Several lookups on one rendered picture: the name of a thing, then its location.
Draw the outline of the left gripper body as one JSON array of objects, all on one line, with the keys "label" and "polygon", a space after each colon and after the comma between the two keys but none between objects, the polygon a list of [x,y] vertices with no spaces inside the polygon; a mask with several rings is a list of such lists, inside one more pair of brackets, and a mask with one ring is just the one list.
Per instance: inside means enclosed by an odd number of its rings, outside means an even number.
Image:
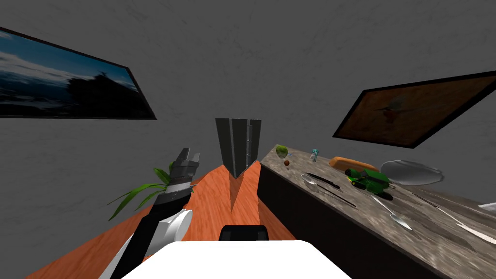
[{"label": "left gripper body", "polygon": [[192,182],[199,165],[198,161],[193,160],[175,160],[171,162],[169,167],[169,186]]}]

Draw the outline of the dark grey tall cabinet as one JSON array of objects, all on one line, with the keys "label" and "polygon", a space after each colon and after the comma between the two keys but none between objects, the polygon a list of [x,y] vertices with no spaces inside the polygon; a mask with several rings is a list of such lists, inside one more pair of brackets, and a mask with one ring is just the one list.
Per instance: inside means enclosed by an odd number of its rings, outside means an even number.
[{"label": "dark grey tall cabinet", "polygon": [[215,121],[223,165],[237,179],[257,161],[261,120],[216,118]]}]

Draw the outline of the green leafy plant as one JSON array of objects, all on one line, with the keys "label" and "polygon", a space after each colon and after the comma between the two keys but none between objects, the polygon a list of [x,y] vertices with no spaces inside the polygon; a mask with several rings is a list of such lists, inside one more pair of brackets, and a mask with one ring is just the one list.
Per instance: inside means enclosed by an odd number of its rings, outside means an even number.
[{"label": "green leafy plant", "polygon": [[192,182],[183,183],[174,186],[169,186],[170,176],[169,176],[169,167],[167,170],[161,168],[153,168],[154,175],[159,180],[158,183],[147,183],[142,184],[138,187],[132,188],[130,191],[122,194],[116,199],[109,202],[109,204],[120,201],[119,205],[116,207],[115,211],[113,211],[112,215],[109,217],[108,221],[114,219],[118,214],[126,208],[126,206],[135,199],[140,193],[152,189],[153,192],[150,192],[145,198],[141,200],[139,205],[135,208],[135,210],[140,210],[148,201],[154,200],[154,207],[157,207],[163,203],[169,203],[170,200],[181,199],[184,196],[188,197],[193,191],[194,185]]}]

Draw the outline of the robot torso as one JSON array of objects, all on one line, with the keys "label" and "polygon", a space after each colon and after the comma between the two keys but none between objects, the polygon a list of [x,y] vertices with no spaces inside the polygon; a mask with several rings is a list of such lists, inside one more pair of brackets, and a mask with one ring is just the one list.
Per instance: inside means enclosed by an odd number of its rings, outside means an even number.
[{"label": "robot torso", "polygon": [[351,279],[301,241],[177,241],[122,279]]}]

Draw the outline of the brown bread loaf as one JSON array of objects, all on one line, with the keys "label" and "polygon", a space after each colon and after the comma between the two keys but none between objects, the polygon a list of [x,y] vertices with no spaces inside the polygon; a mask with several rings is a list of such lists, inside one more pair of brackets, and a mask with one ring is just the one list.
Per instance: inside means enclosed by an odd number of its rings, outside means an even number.
[{"label": "brown bread loaf", "polygon": [[332,158],[329,162],[329,165],[343,172],[345,172],[347,169],[355,169],[357,171],[370,169],[372,171],[379,172],[378,168],[374,167],[373,165],[339,156],[335,156],[334,158]]}]

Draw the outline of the green toy tractor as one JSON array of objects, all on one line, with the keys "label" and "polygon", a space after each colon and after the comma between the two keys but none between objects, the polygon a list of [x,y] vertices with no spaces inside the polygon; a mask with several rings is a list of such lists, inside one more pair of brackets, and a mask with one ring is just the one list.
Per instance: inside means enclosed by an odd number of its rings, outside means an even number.
[{"label": "green toy tractor", "polygon": [[384,193],[391,185],[391,181],[383,173],[371,169],[346,169],[344,174],[353,186],[366,189],[375,195]]}]

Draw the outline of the grey plate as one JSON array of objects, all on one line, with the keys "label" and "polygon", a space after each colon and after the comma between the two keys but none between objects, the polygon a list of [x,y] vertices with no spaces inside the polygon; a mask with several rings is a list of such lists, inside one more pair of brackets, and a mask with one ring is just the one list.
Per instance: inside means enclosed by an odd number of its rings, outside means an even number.
[{"label": "grey plate", "polygon": [[380,172],[391,182],[405,186],[429,185],[445,179],[439,169],[407,160],[387,161],[381,165]]}]

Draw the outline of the silver knife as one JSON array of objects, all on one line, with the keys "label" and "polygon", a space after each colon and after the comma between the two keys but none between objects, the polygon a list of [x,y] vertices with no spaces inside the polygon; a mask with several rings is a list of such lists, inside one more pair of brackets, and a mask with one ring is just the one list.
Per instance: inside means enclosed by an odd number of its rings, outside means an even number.
[{"label": "silver knife", "polygon": [[452,215],[450,215],[449,213],[447,213],[446,211],[442,210],[442,208],[440,208],[438,205],[432,203],[431,201],[428,201],[427,199],[421,197],[420,195],[418,194],[415,194],[415,193],[412,193],[413,195],[415,195],[416,197],[418,197],[419,199],[421,199],[422,201],[425,201],[427,204],[435,207],[436,209],[438,209],[440,212],[442,212],[443,214],[447,215],[448,217],[450,217],[451,219],[453,219],[455,222],[456,222],[456,225],[458,225],[459,227],[461,227],[463,230],[466,230],[468,231],[469,233],[477,236],[478,238],[484,240],[484,241],[487,241],[491,244],[494,244],[496,245],[496,239],[486,235],[486,234],[483,234],[477,230],[474,230],[473,228],[463,224],[462,222],[460,222],[459,220],[457,220],[455,217],[453,217]]}]

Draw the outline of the dark-handled silver spoon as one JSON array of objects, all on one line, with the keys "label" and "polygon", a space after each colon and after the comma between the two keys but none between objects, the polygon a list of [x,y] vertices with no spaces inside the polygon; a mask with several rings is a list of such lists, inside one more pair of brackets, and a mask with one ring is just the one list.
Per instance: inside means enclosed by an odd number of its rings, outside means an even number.
[{"label": "dark-handled silver spoon", "polygon": [[314,180],[313,180],[310,176],[308,176],[308,175],[306,175],[306,174],[302,174],[302,175],[301,175],[301,177],[302,177],[302,179],[303,179],[304,181],[306,181],[307,183],[312,184],[312,185],[314,185],[314,186],[318,187],[318,189],[319,189],[319,190],[322,190],[324,193],[326,193],[326,194],[331,194],[331,195],[333,195],[334,197],[336,197],[336,198],[338,198],[338,199],[342,200],[343,202],[345,202],[345,203],[349,204],[350,206],[352,206],[352,207],[356,207],[353,203],[349,202],[348,200],[346,200],[346,199],[344,199],[344,198],[342,198],[342,197],[338,196],[337,194],[335,194],[335,193],[331,192],[331,191],[330,191],[330,190],[328,190],[327,188],[325,188],[325,187],[323,187],[323,186],[319,185],[318,183],[316,183],[316,182],[315,182],[315,181],[314,181]]}]

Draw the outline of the black-handled knife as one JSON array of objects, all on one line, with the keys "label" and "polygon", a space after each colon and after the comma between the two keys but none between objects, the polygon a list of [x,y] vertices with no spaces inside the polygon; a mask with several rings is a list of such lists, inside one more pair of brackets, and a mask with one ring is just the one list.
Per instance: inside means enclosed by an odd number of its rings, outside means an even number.
[{"label": "black-handled knife", "polygon": [[320,181],[322,181],[322,182],[325,182],[325,183],[327,183],[327,184],[329,184],[329,185],[333,186],[333,187],[334,187],[334,188],[336,188],[336,189],[340,189],[340,186],[339,186],[339,185],[337,185],[337,184],[333,183],[332,181],[330,181],[330,180],[328,180],[328,179],[326,179],[326,178],[323,178],[323,177],[321,177],[321,176],[318,176],[318,175],[315,175],[315,174],[313,174],[313,173],[309,173],[309,172],[307,172],[306,174],[307,174],[307,175],[309,175],[310,177],[314,178],[314,179],[317,179],[317,180],[320,180]]}]

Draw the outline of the blue seascape wall picture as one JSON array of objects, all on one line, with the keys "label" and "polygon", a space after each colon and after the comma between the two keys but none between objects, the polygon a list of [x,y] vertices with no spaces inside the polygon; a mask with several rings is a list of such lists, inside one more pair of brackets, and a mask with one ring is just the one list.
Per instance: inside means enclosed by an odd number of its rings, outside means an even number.
[{"label": "blue seascape wall picture", "polygon": [[156,119],[128,67],[2,27],[0,118]]}]

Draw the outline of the orange wall picture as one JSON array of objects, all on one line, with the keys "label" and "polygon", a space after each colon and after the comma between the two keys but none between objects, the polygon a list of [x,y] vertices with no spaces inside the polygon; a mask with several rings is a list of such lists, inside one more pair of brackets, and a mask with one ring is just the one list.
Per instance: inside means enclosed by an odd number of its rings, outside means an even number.
[{"label": "orange wall picture", "polygon": [[364,90],[335,138],[414,149],[496,91],[496,70]]}]

